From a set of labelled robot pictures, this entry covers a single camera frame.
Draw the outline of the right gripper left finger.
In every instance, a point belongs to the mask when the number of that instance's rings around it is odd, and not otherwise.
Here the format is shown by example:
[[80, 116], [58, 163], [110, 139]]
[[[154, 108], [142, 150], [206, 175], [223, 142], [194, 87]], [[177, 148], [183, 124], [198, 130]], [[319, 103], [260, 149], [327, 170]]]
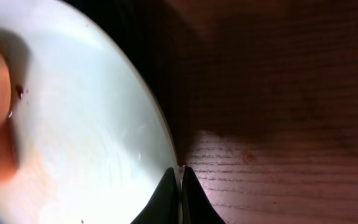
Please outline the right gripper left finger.
[[131, 224], [178, 224], [178, 190], [172, 167], [162, 176], [144, 209]]

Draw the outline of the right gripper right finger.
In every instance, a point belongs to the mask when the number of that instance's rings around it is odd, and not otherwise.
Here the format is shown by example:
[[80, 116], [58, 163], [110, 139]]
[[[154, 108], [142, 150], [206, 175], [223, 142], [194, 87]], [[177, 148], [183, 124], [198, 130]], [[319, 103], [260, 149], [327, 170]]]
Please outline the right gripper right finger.
[[182, 208], [185, 224], [225, 224], [210, 204], [194, 170], [185, 166], [182, 178]]

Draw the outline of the light blue plate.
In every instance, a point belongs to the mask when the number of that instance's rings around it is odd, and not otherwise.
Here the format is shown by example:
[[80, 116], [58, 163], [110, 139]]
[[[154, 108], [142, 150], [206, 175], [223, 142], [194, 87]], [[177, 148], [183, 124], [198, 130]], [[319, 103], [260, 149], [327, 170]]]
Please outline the light blue plate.
[[119, 46], [62, 1], [0, 1], [19, 158], [0, 223], [130, 223], [177, 168], [163, 114]]

